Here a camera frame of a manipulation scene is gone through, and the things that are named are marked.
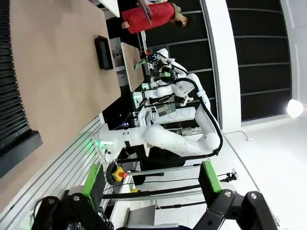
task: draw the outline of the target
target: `ceiling light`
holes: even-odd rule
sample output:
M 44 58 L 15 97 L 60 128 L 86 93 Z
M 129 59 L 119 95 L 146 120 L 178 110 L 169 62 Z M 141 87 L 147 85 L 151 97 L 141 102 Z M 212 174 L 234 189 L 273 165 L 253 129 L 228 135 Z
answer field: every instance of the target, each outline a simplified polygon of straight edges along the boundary
M 291 99 L 288 103 L 287 112 L 292 118 L 297 118 L 304 111 L 303 104 L 297 100 Z

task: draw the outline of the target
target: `black wall panel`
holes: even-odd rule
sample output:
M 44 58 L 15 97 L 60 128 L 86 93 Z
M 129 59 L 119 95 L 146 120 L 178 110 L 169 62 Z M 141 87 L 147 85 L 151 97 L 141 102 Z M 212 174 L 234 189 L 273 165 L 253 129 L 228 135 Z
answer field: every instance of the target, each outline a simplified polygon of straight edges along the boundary
M 179 27 L 175 23 L 167 23 L 147 30 L 147 46 L 151 47 L 172 42 L 207 38 L 206 26 L 202 13 L 192 13 L 190 15 L 194 16 L 194 22 L 188 28 Z
M 169 47 L 170 57 L 188 71 L 212 68 L 208 41 L 191 42 Z
M 226 0 L 229 8 L 253 8 L 281 11 L 279 0 Z
M 199 0 L 168 0 L 179 6 L 182 12 L 201 11 L 201 4 Z
M 239 65 L 289 62 L 288 41 L 283 38 L 236 38 Z
M 242 120 L 285 114 L 291 98 L 291 90 L 241 96 Z
M 282 13 L 263 11 L 229 11 L 234 36 L 287 36 Z
M 290 88 L 289 65 L 253 66 L 239 68 L 241 93 Z
M 226 3 L 239 64 L 242 121 L 285 114 L 291 99 L 291 65 L 279 0 Z

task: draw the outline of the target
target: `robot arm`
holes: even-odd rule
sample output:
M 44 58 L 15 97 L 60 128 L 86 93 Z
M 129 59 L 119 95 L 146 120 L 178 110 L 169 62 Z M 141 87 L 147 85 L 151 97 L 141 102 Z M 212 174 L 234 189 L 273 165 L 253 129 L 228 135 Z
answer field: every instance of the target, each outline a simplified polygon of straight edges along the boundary
M 99 149 L 107 162 L 115 160 L 124 147 L 151 144 L 171 151 L 179 156 L 201 155 L 218 151 L 223 144 L 220 128 L 210 112 L 210 101 L 195 74 L 178 79 L 172 84 L 174 93 L 184 97 L 194 88 L 201 105 L 196 111 L 195 120 L 203 131 L 203 136 L 198 141 L 192 141 L 165 130 L 160 125 L 129 128 L 127 130 L 102 131 L 99 134 Z
M 156 55 L 161 60 L 168 59 L 169 57 L 168 51 L 165 48 L 158 50 L 156 52 Z M 170 64 L 174 68 L 174 70 L 178 73 L 178 78 L 186 77 L 187 70 L 182 65 L 180 65 L 179 63 L 175 61 L 171 61 Z M 164 97 L 167 95 L 171 95 L 173 93 L 172 87 L 168 83 L 162 81 L 161 79 L 151 82 L 149 85 L 150 85 L 150 89 L 153 89 L 153 88 L 157 88 L 157 89 L 146 91 L 145 92 L 146 98 L 160 98 L 160 97 Z

